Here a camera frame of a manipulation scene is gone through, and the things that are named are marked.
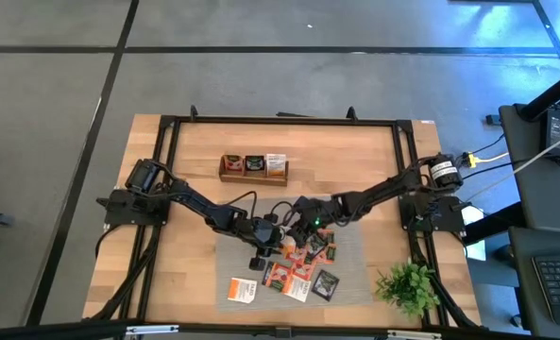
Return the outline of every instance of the green plant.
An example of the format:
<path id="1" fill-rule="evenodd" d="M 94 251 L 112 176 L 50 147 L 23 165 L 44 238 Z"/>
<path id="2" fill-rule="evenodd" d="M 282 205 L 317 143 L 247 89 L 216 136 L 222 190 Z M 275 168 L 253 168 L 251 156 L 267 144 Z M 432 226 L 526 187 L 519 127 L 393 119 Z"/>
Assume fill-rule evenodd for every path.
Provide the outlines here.
<path id="1" fill-rule="evenodd" d="M 434 271 L 426 265 L 402 263 L 391 268 L 391 274 L 376 281 L 376 296 L 390 304 L 396 304 L 409 317 L 422 317 L 425 310 L 439 304 L 439 298 L 431 287 L 429 275 Z"/>

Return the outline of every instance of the wooden tabletop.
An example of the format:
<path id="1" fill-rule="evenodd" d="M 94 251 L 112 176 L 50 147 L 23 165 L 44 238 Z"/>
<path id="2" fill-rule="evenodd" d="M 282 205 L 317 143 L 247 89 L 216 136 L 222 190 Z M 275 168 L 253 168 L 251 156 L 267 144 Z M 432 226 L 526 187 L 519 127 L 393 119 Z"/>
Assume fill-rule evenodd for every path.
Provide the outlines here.
<path id="1" fill-rule="evenodd" d="M 151 158 L 159 121 L 159 115 L 135 115 L 118 177 L 119 186 L 123 186 L 137 160 Z M 434 123 L 413 123 L 419 157 L 440 151 Z M 407 155 L 404 136 L 402 144 Z M 162 151 L 162 160 L 166 152 Z M 228 153 L 286 154 L 290 161 L 288 186 L 221 182 L 219 158 Z M 181 124 L 173 171 L 213 202 L 229 201 L 250 190 L 267 198 L 363 190 L 398 172 L 392 134 L 387 127 L 212 123 Z M 375 280 L 379 277 L 377 270 L 387 272 L 393 264 L 406 262 L 410 249 L 400 227 L 396 199 L 375 207 L 360 224 L 370 295 L 374 296 Z M 84 316 L 98 312 L 125 278 L 135 230 L 134 226 L 121 227 L 103 242 Z M 376 328 L 420 326 L 418 321 L 408 319 L 395 307 L 375 297 L 372 304 L 362 306 L 219 313 L 215 306 L 215 240 L 216 234 L 200 216 L 179 204 L 172 204 L 168 224 L 161 233 L 147 321 Z M 436 232 L 434 243 L 444 285 L 467 316 L 480 323 L 462 245 L 445 232 Z M 129 315 L 136 314 L 139 292 L 138 282 Z"/>

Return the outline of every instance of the gray mat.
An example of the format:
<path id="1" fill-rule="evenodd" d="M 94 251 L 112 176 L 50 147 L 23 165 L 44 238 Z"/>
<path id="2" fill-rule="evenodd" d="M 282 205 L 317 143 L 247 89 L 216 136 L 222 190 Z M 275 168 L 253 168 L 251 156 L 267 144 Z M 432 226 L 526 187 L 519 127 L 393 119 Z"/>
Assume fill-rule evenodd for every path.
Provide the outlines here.
<path id="1" fill-rule="evenodd" d="M 259 199 L 255 215 L 263 216 L 281 200 L 295 202 L 296 198 Z M 250 211 L 252 201 L 242 200 L 233 205 Z M 276 213 L 281 218 L 287 210 L 287 206 L 282 205 L 276 209 Z M 263 272 L 248 269 L 248 262 L 254 256 L 255 249 L 235 238 L 218 235 L 216 240 L 216 306 L 218 311 L 239 312 L 372 303 L 372 294 L 370 293 L 368 278 L 365 272 L 363 242 L 359 224 L 353 222 L 346 228 L 330 226 L 330 229 L 334 230 L 336 260 L 333 264 L 316 265 L 311 281 L 313 286 L 313 282 L 321 269 L 332 273 L 340 279 L 331 301 L 326 301 L 310 290 L 307 301 L 300 302 L 261 285 Z M 269 260 L 287 266 L 291 265 L 281 255 L 272 255 Z M 231 278 L 255 280 L 258 284 L 254 301 L 245 304 L 227 300 Z"/>

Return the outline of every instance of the gray floor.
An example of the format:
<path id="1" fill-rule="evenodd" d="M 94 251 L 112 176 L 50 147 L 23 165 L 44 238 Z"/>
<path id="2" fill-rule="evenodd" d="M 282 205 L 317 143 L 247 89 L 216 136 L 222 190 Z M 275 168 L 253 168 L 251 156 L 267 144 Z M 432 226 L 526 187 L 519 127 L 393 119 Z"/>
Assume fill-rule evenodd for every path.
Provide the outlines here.
<path id="1" fill-rule="evenodd" d="M 560 1 L 542 3 L 560 37 Z M 114 45 L 128 4 L 0 1 L 0 44 Z M 531 5 L 445 0 L 142 1 L 128 40 L 130 45 L 550 43 Z M 109 55 L 0 55 L 0 211 L 18 220 L 10 229 L 0 228 L 0 327 L 21 322 L 109 65 Z M 501 134 L 483 125 L 486 114 L 528 101 L 559 78 L 558 59 L 532 56 L 125 55 L 43 321 L 81 316 L 103 221 L 94 199 L 107 195 L 115 182 L 135 113 L 183 114 L 195 104 L 202 114 L 342 117 L 352 105 L 362 118 L 432 119 L 444 150 L 462 152 Z M 487 156 L 504 150 L 501 144 Z M 507 171 L 472 178 L 459 196 L 467 198 Z M 510 180 L 474 203 L 493 212 L 517 200 Z M 484 322 L 495 316 L 483 307 L 482 313 L 490 315 Z"/>

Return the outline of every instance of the black desk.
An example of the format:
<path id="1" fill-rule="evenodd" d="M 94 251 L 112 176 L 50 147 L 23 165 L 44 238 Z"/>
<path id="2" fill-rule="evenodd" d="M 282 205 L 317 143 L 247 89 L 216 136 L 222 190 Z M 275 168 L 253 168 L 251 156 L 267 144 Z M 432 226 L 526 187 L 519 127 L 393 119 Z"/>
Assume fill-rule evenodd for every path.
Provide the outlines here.
<path id="1" fill-rule="evenodd" d="M 560 254 L 560 232 L 510 228 L 508 230 L 520 283 L 521 316 L 533 335 L 560 338 L 552 322 L 532 265 L 533 256 Z"/>
<path id="2" fill-rule="evenodd" d="M 511 160 L 527 160 L 540 152 L 539 122 L 520 119 L 513 106 L 500 107 L 500 118 Z M 560 231 L 560 166 L 540 159 L 517 173 L 515 179 L 520 202 L 468 225 L 465 244 L 474 244 L 512 226 Z"/>
<path id="3" fill-rule="evenodd" d="M 540 151 L 540 124 L 520 119 L 512 106 L 500 107 L 502 127 L 513 161 L 529 159 Z M 526 226 L 560 230 L 560 166 L 537 160 L 515 175 Z"/>

